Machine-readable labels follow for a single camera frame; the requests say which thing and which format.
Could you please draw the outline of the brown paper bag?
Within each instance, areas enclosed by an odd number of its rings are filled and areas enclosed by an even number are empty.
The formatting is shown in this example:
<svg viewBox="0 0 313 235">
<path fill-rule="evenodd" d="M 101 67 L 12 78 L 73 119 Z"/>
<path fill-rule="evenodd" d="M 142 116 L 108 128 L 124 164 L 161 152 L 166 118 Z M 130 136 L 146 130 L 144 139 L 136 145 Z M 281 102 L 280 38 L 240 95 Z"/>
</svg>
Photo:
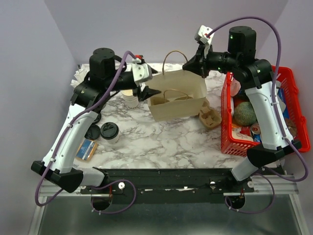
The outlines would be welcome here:
<svg viewBox="0 0 313 235">
<path fill-rule="evenodd" d="M 148 108 L 156 122 L 196 116 L 206 100 L 205 80 L 186 70 L 162 71 L 145 85 L 160 93 L 148 99 Z"/>
</svg>

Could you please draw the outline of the black coffee cup lid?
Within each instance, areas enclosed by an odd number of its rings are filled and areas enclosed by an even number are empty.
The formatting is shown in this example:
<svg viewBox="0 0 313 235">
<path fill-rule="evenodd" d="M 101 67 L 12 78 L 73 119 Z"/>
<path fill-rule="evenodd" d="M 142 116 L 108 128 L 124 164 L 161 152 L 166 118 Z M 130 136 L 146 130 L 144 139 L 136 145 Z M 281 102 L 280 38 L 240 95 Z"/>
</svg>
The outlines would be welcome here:
<svg viewBox="0 0 313 235">
<path fill-rule="evenodd" d="M 106 140 L 112 140 L 119 134 L 119 127 L 113 122 L 106 122 L 100 127 L 100 135 Z"/>
</svg>

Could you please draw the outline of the white paper cup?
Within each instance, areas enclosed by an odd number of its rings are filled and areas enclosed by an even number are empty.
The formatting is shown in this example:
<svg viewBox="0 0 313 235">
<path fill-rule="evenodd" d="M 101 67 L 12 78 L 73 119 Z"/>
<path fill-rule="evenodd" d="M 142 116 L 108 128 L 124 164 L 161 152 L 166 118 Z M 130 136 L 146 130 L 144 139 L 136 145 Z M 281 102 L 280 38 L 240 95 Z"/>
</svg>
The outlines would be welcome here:
<svg viewBox="0 0 313 235">
<path fill-rule="evenodd" d="M 115 136 L 113 137 L 110 137 L 109 139 L 106 138 L 106 141 L 109 143 L 109 144 L 116 144 L 119 142 L 119 139 L 120 139 L 120 133 L 116 134 Z"/>
</svg>

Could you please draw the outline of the brown cardboard cup carrier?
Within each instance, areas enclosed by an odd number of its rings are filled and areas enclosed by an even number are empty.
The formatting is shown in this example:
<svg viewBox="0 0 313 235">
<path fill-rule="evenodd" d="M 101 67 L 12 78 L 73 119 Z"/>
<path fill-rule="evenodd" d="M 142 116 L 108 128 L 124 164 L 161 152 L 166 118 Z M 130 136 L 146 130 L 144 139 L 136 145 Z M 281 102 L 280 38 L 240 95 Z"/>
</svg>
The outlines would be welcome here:
<svg viewBox="0 0 313 235">
<path fill-rule="evenodd" d="M 172 101 L 180 101 L 180 100 L 188 100 L 188 99 L 193 99 L 192 97 L 190 96 L 182 96 L 182 97 L 178 97 Z M 151 105 L 159 105 L 159 104 L 164 104 L 164 103 L 167 103 L 167 102 L 171 102 L 171 100 L 168 100 L 168 99 L 165 99 L 163 97 L 152 97 L 150 99 L 151 101 Z"/>
</svg>

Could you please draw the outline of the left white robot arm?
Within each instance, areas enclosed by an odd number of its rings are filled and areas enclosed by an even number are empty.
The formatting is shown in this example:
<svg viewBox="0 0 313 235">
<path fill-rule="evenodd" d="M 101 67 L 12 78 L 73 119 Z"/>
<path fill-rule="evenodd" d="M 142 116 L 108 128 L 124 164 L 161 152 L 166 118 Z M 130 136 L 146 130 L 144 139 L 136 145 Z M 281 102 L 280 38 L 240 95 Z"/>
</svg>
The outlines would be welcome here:
<svg viewBox="0 0 313 235">
<path fill-rule="evenodd" d="M 89 58 L 89 71 L 74 89 L 67 118 L 55 143 L 42 160 L 32 163 L 31 170 L 69 193 L 79 186 L 91 186 L 97 193 L 104 193 L 109 182 L 100 170 L 87 172 L 74 168 L 79 145 L 111 92 L 133 90 L 139 101 L 159 94 L 158 90 L 141 88 L 155 72 L 143 55 L 126 51 L 119 57 L 112 49 L 96 49 Z"/>
</svg>

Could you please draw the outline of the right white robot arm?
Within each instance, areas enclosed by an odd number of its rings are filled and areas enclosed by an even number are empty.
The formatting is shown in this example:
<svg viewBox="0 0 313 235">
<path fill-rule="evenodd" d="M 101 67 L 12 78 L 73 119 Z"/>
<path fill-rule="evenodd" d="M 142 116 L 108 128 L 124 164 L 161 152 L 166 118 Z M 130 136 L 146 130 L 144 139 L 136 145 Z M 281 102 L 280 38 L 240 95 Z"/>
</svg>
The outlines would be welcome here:
<svg viewBox="0 0 313 235">
<path fill-rule="evenodd" d="M 182 68 L 202 78 L 214 70 L 232 73 L 252 104 L 262 142 L 249 148 L 244 160 L 232 168 L 232 175 L 225 179 L 225 187 L 235 192 L 243 186 L 243 180 L 261 167 L 297 152 L 301 142 L 293 139 L 276 100 L 276 81 L 271 64 L 255 58 L 256 31 L 248 26 L 232 27 L 226 52 L 213 51 L 213 36 L 213 29 L 204 25 L 199 27 L 195 34 L 199 47 Z"/>
</svg>

